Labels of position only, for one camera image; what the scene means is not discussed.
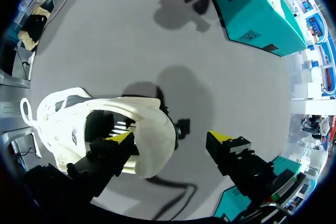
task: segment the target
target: person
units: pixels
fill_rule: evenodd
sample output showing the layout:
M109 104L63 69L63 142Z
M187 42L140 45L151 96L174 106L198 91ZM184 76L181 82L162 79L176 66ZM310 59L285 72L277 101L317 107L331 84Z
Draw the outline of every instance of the person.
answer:
M330 131L329 117L322 118L320 115L313 115L308 120L304 119L302 122L302 130L315 136L321 135L322 138Z

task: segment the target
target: teal box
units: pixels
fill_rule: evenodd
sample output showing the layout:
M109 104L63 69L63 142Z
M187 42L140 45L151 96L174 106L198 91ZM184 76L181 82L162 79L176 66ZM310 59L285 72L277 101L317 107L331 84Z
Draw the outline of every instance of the teal box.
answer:
M295 175L300 172L301 164L287 158L278 156L273 161L274 173L279 176L284 170L289 169ZM226 222L233 221L240 212L244 211L251 200L243 196L236 186L225 190L219 200L214 217L221 218Z
M230 40L242 42L279 56L303 51L307 44L294 15L281 1L286 18L269 0L213 0L221 13Z

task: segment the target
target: white wall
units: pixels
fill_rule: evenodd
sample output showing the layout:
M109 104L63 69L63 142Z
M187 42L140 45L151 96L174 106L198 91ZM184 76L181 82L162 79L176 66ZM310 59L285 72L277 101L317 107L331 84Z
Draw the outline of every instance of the white wall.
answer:
M290 112L294 114L336 115L336 100L292 100Z

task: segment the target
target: qr code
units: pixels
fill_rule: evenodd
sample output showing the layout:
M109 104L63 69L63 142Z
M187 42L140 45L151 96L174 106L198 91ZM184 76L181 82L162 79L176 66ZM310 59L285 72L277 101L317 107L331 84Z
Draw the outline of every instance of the qr code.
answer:
M259 33L256 33L255 31L250 30L247 33L245 33L243 36L241 36L239 40L249 42L249 41L252 41L258 38L259 36L260 36Z

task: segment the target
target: teal cardboard box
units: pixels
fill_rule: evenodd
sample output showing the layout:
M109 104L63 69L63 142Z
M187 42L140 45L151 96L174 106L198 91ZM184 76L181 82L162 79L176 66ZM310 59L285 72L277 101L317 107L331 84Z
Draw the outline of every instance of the teal cardboard box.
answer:
M303 51L307 44L294 15L280 0L285 18L269 0L213 0L230 40L242 42L279 56Z

